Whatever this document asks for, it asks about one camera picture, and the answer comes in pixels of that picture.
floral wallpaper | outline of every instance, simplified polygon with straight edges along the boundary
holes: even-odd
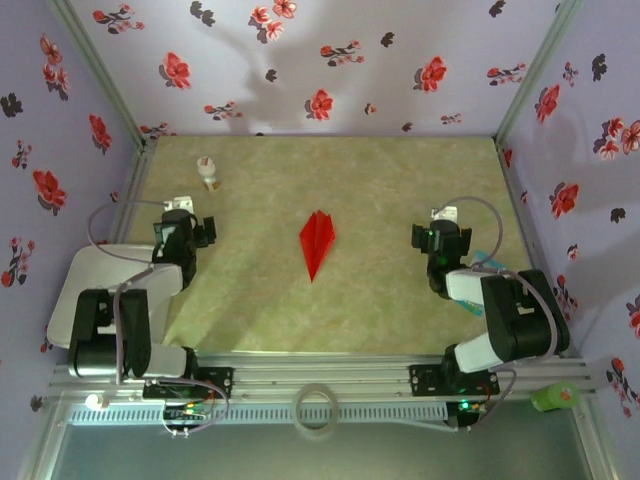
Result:
[[[587,360],[628,477],[640,470],[640,51],[634,0],[585,2],[506,139],[529,248]]]
[[[143,136],[494,134],[558,6],[70,3]]]
[[[0,478],[13,479],[66,361],[47,322],[86,218],[117,199],[134,146],[42,1],[3,5],[0,42]],[[97,219],[99,238],[111,220]]]

blue object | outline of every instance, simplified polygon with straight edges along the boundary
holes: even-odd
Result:
[[[473,254],[473,258],[471,259],[471,264],[473,265],[476,262],[480,262],[485,258],[487,258],[488,256],[489,255],[486,252],[483,252],[481,250],[476,250],[476,252]],[[489,260],[483,266],[489,267],[489,268],[507,268],[506,265],[503,265],[502,263],[494,259]],[[456,300],[456,303],[458,305],[461,305],[465,310],[468,310],[471,313],[473,313],[476,317],[482,317],[484,315],[484,307],[482,305],[478,305],[477,303],[473,303],[473,302],[460,301],[460,300]]]

black mounting bracket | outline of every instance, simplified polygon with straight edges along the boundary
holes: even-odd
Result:
[[[231,367],[199,367],[194,372],[193,379],[212,383],[220,388],[227,398],[231,398],[233,372]],[[145,400],[205,400],[210,396],[211,390],[206,387],[175,383],[145,384],[142,390],[142,398]],[[214,398],[222,398],[222,396],[216,392]]]
[[[409,384],[414,397],[442,397],[453,395],[491,395],[500,393],[498,378],[487,370],[461,375],[455,383],[445,375],[441,364],[410,365]]]

wire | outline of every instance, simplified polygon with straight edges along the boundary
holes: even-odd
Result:
[[[91,242],[91,245],[96,247],[102,253],[104,253],[106,255],[109,255],[110,257],[118,258],[120,260],[129,260],[131,262],[144,263],[144,264],[148,265],[150,262],[148,262],[147,260],[140,260],[139,258],[126,257],[124,255],[118,255],[117,253],[109,252],[108,250],[103,248],[101,245],[98,245],[98,243],[96,242],[96,239],[94,238],[93,233],[91,231],[91,225],[93,223],[93,220],[95,219],[95,217],[100,212],[102,212],[103,210],[106,210],[109,207],[113,207],[114,205],[117,205],[117,204],[123,204],[123,205],[156,205],[156,206],[160,206],[160,207],[165,207],[167,205],[167,202],[150,202],[148,200],[135,200],[135,201],[126,201],[126,202],[109,202],[109,203],[105,203],[104,205],[101,205],[98,208],[96,208],[93,211],[93,213],[91,215],[89,215],[89,218],[87,219],[87,237],[89,237],[89,242]]]
[[[165,422],[164,418],[162,419],[162,425],[164,426],[165,430],[167,430],[169,433],[171,433],[171,435],[178,436],[178,437],[188,437],[190,434],[192,433],[197,433],[200,432],[202,430],[204,430],[205,428],[209,428],[212,427],[213,425],[216,425],[217,423],[219,423],[223,418],[225,418],[228,414],[229,414],[229,409],[231,408],[231,404],[229,403],[229,397],[227,396],[227,394],[224,392],[224,390],[222,390],[219,387],[216,387],[215,385],[213,385],[212,383],[207,383],[207,382],[202,382],[200,380],[187,380],[184,378],[168,378],[168,377],[161,377],[161,378],[157,378],[157,379],[146,379],[147,381],[151,381],[151,382],[155,382],[155,383],[174,383],[174,384],[178,384],[178,385],[193,385],[193,386],[200,386],[200,387],[205,387],[213,392],[218,393],[225,402],[225,409],[218,414],[218,416],[216,416],[214,419],[203,423],[202,425],[198,425],[197,427],[193,427],[193,428],[189,428],[187,429],[186,427],[183,429],[183,431],[177,430],[177,429],[169,429],[169,426],[167,425],[167,423]]]
[[[481,203],[482,205],[484,205],[485,207],[487,207],[489,210],[491,210],[491,213],[493,213],[493,216],[496,218],[496,221],[498,222],[498,241],[496,242],[495,247],[493,247],[493,251],[485,258],[483,258],[482,260],[480,260],[479,262],[476,262],[472,265],[473,266],[482,266],[485,263],[493,260],[493,258],[496,256],[496,254],[498,253],[498,250],[500,250],[500,246],[502,245],[502,238],[504,236],[504,227],[502,225],[502,217],[500,217],[500,212],[498,212],[498,209],[496,207],[494,207],[493,205],[491,205],[489,202],[487,202],[486,200],[484,200],[483,198],[480,197],[474,197],[472,195],[465,195],[463,197],[456,197],[456,198],[452,198],[451,200],[449,200],[448,202],[445,202],[443,207],[440,207],[438,210],[436,210],[435,213],[440,213],[442,210],[444,210],[448,205],[453,205],[454,203],[457,202],[461,202],[461,201],[472,201],[472,202],[478,202]]]
[[[515,278],[516,280],[518,280],[524,286],[524,288],[529,293],[531,293],[531,295],[533,296],[533,298],[536,299],[536,301],[538,302],[538,304],[542,308],[542,311],[544,312],[545,316],[547,317],[547,321],[549,322],[549,330],[550,330],[550,333],[551,333],[551,340],[549,342],[549,348],[547,349],[546,353],[542,357],[538,357],[538,358],[535,358],[535,359],[531,360],[531,363],[537,362],[537,361],[541,362],[541,361],[547,360],[548,358],[550,358],[553,355],[555,355],[556,348],[558,347],[558,330],[557,330],[555,319],[553,318],[553,313],[551,312],[551,309],[549,308],[549,305],[547,305],[547,302],[545,302],[544,298],[542,298],[542,295],[540,295],[540,292],[538,292],[533,287],[533,285],[531,285],[528,281],[526,281],[524,278],[522,278],[522,276],[519,275],[518,273],[513,272],[511,270],[506,270],[506,269],[496,269],[496,268],[483,267],[483,265],[485,263],[489,262],[490,260],[492,260],[495,257],[495,255],[498,253],[498,250],[500,249],[500,246],[502,245],[502,239],[503,239],[503,236],[504,236],[504,227],[502,225],[502,218],[500,217],[500,212],[498,212],[496,207],[494,207],[491,203],[489,203],[488,201],[486,201],[486,200],[484,200],[484,199],[482,199],[480,197],[462,196],[462,197],[456,197],[456,198],[453,198],[453,199],[449,200],[448,202],[446,202],[444,204],[445,206],[441,207],[439,210],[437,210],[436,213],[441,212],[448,205],[452,205],[452,204],[454,204],[456,202],[464,201],[464,200],[474,201],[474,202],[478,202],[478,203],[481,203],[481,204],[485,205],[486,207],[489,208],[489,210],[491,210],[491,212],[493,213],[494,217],[496,218],[496,221],[498,222],[498,240],[496,241],[496,245],[493,248],[493,251],[487,257],[482,259],[481,261],[476,262],[473,265],[471,265],[471,269],[476,271],[476,272],[482,272],[482,273],[491,273],[491,274],[496,274],[496,275],[509,275],[509,276]],[[511,368],[511,366],[509,364],[500,365],[500,366],[497,366],[497,367],[495,367],[493,369],[490,369],[490,370],[492,372],[509,372],[509,373],[512,374],[511,380],[509,381],[509,384],[507,385],[507,388],[504,389],[504,391],[502,392],[502,394],[500,395],[498,400],[493,404],[493,406],[489,410],[487,410],[487,413],[485,413],[475,423],[474,428],[480,422],[484,421],[494,410],[496,410],[496,408],[498,408],[502,404],[502,402],[505,400],[505,398],[507,398],[507,395],[509,395],[511,393],[511,390],[513,389],[513,386],[516,383],[516,379],[518,377],[517,372],[513,368]]]
[[[489,405],[489,402],[491,401],[491,389],[487,387],[486,383],[479,383],[478,385],[481,386],[487,394],[487,399],[484,401],[484,404]]]
[[[166,206],[165,202],[150,202],[150,201],[146,201],[146,200],[137,200],[137,201],[127,201],[124,202],[125,205],[156,205],[156,206]],[[120,297],[121,295],[124,293],[125,290],[127,290],[129,287],[131,287],[133,284],[143,280],[144,278],[146,278],[147,276],[151,275],[155,270],[155,264],[152,262],[148,262],[146,260],[141,260],[139,258],[132,258],[132,257],[126,257],[123,255],[118,255],[112,252],[109,252],[107,250],[105,250],[104,248],[102,248],[100,245],[98,245],[95,241],[95,238],[93,237],[93,233],[91,231],[91,225],[93,223],[94,218],[103,210],[105,210],[108,207],[111,207],[114,205],[114,202],[109,202],[106,203],[100,207],[98,207],[88,218],[87,220],[87,236],[89,237],[89,241],[91,242],[91,244],[96,247],[98,250],[100,250],[102,253],[109,255],[110,257],[114,257],[114,258],[118,258],[120,260],[129,260],[132,262],[137,262],[137,263],[144,263],[146,264],[147,268],[145,270],[143,270],[140,273],[137,273],[135,275],[133,275],[132,277],[130,277],[129,279],[125,280],[124,282],[122,282],[120,285],[118,285],[118,288],[116,289],[114,295],[113,295],[113,321],[115,324],[115,328],[116,328],[116,385],[121,385],[122,384],[122,375],[124,372],[124,341],[123,341],[123,332],[122,332],[122,317],[120,314]],[[172,265],[166,265],[163,266],[161,268],[170,268]],[[201,382],[199,380],[190,380],[190,379],[183,379],[183,378],[167,378],[167,377],[162,377],[162,378],[143,378],[143,380],[151,382],[151,383],[160,383],[160,382],[164,382],[164,383],[170,383],[170,384],[177,384],[177,385],[191,385],[191,386],[201,386],[201,387],[205,387],[208,390],[212,391],[212,392],[217,392],[218,394],[220,394],[220,396],[222,396],[222,398],[225,401],[225,409],[222,413],[220,413],[216,418],[214,418],[213,420],[211,420],[210,422],[207,423],[203,423],[202,425],[199,425],[197,427],[193,427],[189,430],[184,430],[183,432],[178,432],[177,430],[170,430],[166,424],[166,422],[164,421],[164,419],[162,420],[162,424],[164,426],[164,428],[171,433],[173,436],[184,436],[187,437],[189,436],[189,433],[196,433],[199,432],[201,430],[204,430],[205,428],[211,427],[215,424],[217,424],[220,420],[222,420],[224,417],[227,416],[227,414],[229,413],[229,408],[230,408],[230,403],[229,403],[229,397],[227,396],[227,394],[224,392],[224,390],[222,390],[219,387],[216,387],[215,385],[213,385],[212,383],[207,383],[207,382]],[[211,415],[213,413],[213,401],[211,404],[211,409],[209,411],[209,413],[207,415]]]
[[[420,422],[418,420],[396,420],[393,423],[398,423],[400,425],[409,425],[411,427],[428,428],[431,430],[438,430],[440,432],[447,433],[456,433],[458,431],[458,427],[451,427],[444,422],[443,425],[440,425],[438,423]]]

gray floor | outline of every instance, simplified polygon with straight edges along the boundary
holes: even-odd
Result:
[[[570,412],[512,402],[471,434],[338,425],[323,442],[293,426],[213,427],[171,439],[162,427],[71,427],[56,480],[590,479]]]

